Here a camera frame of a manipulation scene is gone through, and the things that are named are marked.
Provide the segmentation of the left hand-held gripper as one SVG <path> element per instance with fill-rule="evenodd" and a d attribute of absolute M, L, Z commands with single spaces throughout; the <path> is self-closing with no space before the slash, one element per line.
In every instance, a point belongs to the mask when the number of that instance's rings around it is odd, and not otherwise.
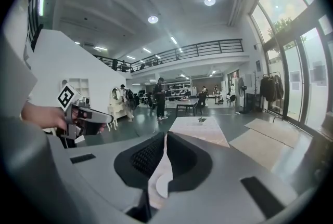
<path fill-rule="evenodd" d="M 96 135 L 100 133 L 102 124 L 109 124 L 114 120 L 110 114 L 93 110 L 89 98 L 68 83 L 60 91 L 57 101 L 67 124 L 66 130 L 57 129 L 57 136 L 62 139 L 76 140 L 85 135 Z"/>

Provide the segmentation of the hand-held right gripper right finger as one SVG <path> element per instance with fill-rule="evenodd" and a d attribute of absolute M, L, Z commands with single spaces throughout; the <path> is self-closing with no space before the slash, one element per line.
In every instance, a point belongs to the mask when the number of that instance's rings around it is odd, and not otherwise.
<path fill-rule="evenodd" d="M 166 140 L 173 179 L 156 223 L 262 223 L 297 198 L 235 149 L 172 132 Z"/>

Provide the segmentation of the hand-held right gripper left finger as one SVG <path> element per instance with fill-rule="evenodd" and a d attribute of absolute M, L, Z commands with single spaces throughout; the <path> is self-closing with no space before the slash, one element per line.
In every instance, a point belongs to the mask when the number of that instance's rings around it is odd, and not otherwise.
<path fill-rule="evenodd" d="M 166 171 L 165 135 L 68 149 L 67 154 L 90 186 L 116 209 L 127 213 L 141 205 L 160 209 L 166 199 L 156 190 Z"/>

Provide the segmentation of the person's left hand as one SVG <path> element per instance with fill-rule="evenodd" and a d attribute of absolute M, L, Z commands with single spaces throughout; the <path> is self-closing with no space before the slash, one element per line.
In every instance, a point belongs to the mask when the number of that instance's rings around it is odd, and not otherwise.
<path fill-rule="evenodd" d="M 43 107 L 40 126 L 42 128 L 61 128 L 66 130 L 65 114 L 58 107 Z"/>

